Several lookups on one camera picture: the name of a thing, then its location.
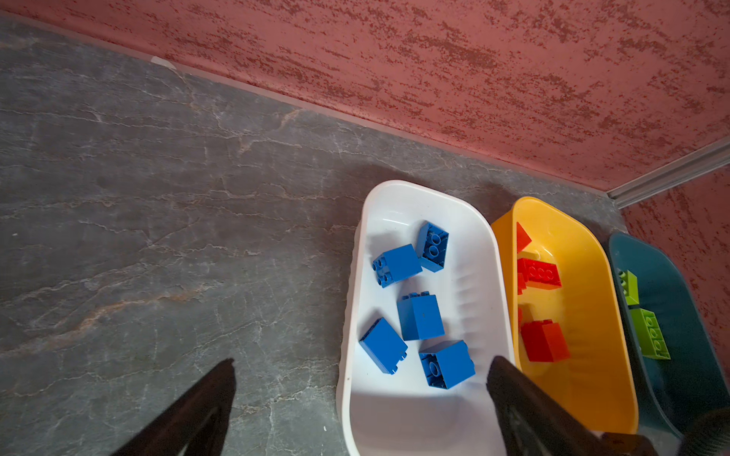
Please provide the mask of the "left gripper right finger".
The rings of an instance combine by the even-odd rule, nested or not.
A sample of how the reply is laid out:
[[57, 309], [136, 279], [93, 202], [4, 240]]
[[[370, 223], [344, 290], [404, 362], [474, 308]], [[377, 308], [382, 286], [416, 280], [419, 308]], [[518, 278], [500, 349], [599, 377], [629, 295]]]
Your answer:
[[497, 421], [509, 455], [614, 455], [503, 356], [494, 357], [487, 377]]

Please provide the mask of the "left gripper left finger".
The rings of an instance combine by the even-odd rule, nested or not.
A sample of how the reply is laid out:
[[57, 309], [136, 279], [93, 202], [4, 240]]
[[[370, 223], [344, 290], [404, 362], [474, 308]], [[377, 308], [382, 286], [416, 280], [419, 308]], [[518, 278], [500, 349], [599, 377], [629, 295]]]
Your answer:
[[216, 365], [117, 455], [220, 455], [237, 381], [234, 360]]

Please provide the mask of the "blue lego cube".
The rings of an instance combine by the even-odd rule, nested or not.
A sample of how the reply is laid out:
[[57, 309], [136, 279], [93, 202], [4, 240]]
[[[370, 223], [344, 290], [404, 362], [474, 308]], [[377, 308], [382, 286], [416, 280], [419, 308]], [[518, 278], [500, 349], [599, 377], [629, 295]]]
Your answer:
[[419, 353], [429, 387], [449, 390], [476, 374], [464, 340], [444, 341]]

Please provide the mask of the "green lego brick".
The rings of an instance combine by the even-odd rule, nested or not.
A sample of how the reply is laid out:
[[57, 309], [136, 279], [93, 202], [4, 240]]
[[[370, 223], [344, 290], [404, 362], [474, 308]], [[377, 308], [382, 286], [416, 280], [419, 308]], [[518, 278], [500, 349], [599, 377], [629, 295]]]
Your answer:
[[655, 313], [643, 308], [632, 308], [629, 315], [642, 355], [654, 360], [670, 360], [667, 342]]
[[620, 285], [628, 306], [639, 306], [640, 296], [638, 287], [638, 277], [631, 271], [619, 272]]

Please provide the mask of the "red lego plate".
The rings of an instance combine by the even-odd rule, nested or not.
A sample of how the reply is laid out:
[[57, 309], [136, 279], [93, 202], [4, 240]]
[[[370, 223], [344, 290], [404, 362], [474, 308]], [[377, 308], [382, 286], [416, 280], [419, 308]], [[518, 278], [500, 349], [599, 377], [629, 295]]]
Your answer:
[[517, 290], [522, 295], [526, 288], [555, 290], [562, 287], [556, 264], [530, 258], [517, 260]]

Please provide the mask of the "blue lego brick low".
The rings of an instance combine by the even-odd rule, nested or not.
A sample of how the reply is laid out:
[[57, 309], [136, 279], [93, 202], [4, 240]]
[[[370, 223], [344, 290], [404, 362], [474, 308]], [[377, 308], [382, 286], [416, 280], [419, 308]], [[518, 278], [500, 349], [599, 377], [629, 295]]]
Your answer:
[[397, 311], [405, 341], [428, 340], [446, 334], [437, 298], [428, 291], [401, 296]]

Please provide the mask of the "blue lego brick upside-down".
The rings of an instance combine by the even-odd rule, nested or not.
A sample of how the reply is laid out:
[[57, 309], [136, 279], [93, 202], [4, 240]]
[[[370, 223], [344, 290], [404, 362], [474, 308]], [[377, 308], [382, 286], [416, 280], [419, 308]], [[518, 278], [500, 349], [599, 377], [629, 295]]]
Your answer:
[[416, 254], [424, 269], [439, 272], [444, 269], [449, 233], [440, 227], [424, 222], [418, 232]]

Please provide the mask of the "red square lego brick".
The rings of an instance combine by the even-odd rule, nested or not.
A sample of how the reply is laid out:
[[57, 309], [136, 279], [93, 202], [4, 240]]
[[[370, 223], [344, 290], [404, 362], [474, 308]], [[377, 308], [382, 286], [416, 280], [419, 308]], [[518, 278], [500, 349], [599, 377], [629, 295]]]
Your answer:
[[532, 238], [520, 222], [515, 224], [516, 228], [516, 252], [523, 252], [531, 243]]

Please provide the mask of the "small blue lego brick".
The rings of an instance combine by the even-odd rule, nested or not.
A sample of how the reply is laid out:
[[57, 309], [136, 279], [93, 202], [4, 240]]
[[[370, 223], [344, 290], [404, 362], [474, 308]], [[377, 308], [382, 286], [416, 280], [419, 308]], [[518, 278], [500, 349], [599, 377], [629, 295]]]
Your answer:
[[384, 252], [373, 261], [372, 268], [381, 288], [410, 279], [423, 271], [412, 244]]

